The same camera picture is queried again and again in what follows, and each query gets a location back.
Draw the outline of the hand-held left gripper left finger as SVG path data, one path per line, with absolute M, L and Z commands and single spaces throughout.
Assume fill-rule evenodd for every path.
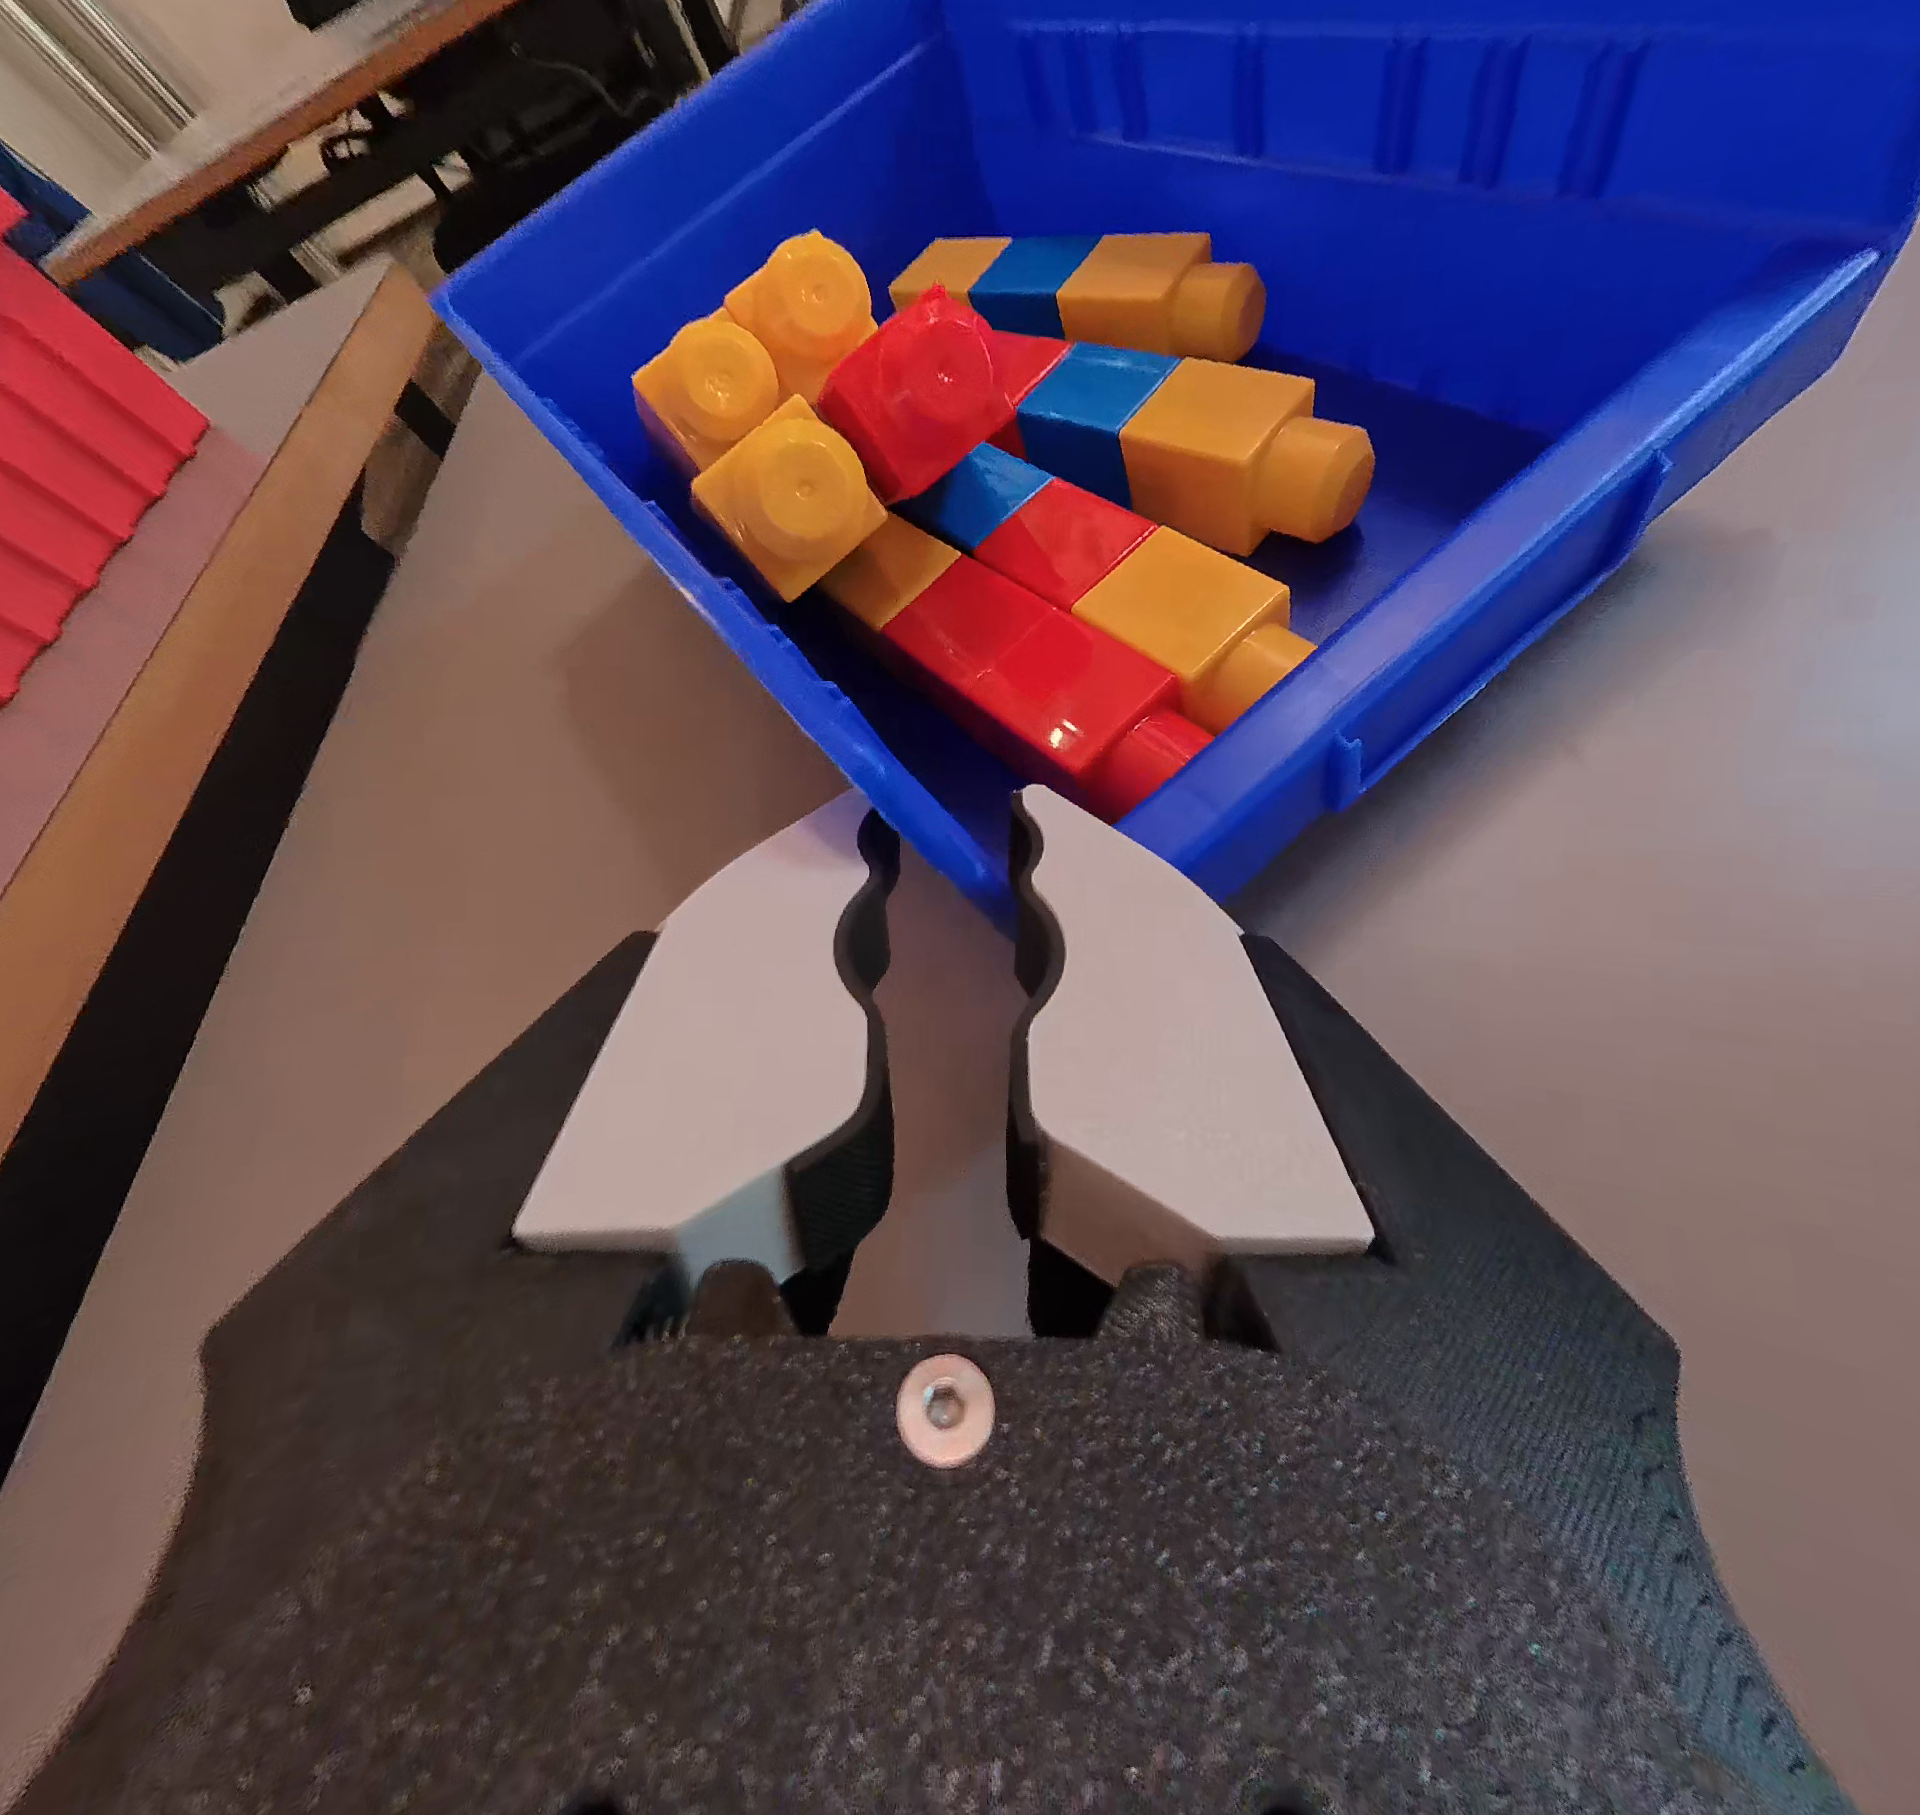
M 796 1327 L 830 1327 L 892 1196 L 875 987 L 897 881 L 897 834 L 845 792 L 683 898 L 519 1204 L 514 1249 L 663 1257 L 683 1299 L 754 1263 Z

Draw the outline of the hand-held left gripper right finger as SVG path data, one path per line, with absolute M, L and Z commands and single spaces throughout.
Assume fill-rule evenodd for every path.
M 1366 1253 L 1370 1210 L 1236 921 L 1044 787 L 1015 797 L 1009 882 L 1018 1234 L 1102 1283 Z

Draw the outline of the pile of mega blocks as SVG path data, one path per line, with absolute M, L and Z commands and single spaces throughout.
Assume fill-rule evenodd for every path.
M 786 239 L 639 361 L 639 429 L 779 603 L 1117 821 L 1304 666 L 1255 554 L 1344 534 L 1371 439 L 1247 361 L 1262 280 L 1203 232 L 936 236 L 889 300 Z

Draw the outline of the blue plastic bin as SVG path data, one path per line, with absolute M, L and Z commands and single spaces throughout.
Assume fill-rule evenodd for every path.
M 1378 475 L 1316 639 L 1126 832 L 1213 898 L 1344 809 L 1804 392 L 1916 221 L 1918 0 L 814 0 L 434 309 L 875 814 L 1009 934 L 1015 772 L 779 606 L 631 372 L 801 231 L 1206 231 Z

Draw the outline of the wood-edged side table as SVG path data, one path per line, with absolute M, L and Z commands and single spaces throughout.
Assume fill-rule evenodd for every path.
M 3 1149 L 434 326 L 371 259 L 166 372 L 203 448 L 3 708 Z

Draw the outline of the red plastic bin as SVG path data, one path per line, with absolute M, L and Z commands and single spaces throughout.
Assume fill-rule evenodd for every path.
M 1 245 L 1 701 L 166 494 L 207 416 Z

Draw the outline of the black office chair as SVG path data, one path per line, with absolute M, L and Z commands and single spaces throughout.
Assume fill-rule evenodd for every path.
M 456 53 L 458 94 L 503 117 L 458 148 L 469 184 L 433 239 L 445 273 L 693 93 L 733 47 L 710 0 L 528 0 Z

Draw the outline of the blue jacket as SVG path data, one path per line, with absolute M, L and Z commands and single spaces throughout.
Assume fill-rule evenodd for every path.
M 18 203 L 3 243 L 25 261 L 46 257 L 88 213 L 61 184 L 1 147 L 1 192 Z M 138 254 L 64 288 L 64 295 L 128 348 L 149 348 L 184 364 L 225 338 L 225 315 L 194 300 Z

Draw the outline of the wood-edged desk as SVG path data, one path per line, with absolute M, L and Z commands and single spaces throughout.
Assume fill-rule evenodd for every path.
M 361 0 L 309 33 L 299 59 L 241 105 L 208 108 L 172 138 L 124 199 L 88 216 L 39 268 L 74 288 L 138 255 L 196 295 L 249 276 L 294 295 L 318 276 L 299 259 L 323 231 L 427 173 L 471 138 L 525 112 L 542 93 L 581 93 L 580 68 L 533 54 L 512 32 L 553 0 Z M 702 78 L 737 53 L 712 0 L 668 0 Z M 371 150 L 296 195 L 262 203 L 251 184 L 290 148 L 368 105 L 405 110 L 371 134 Z

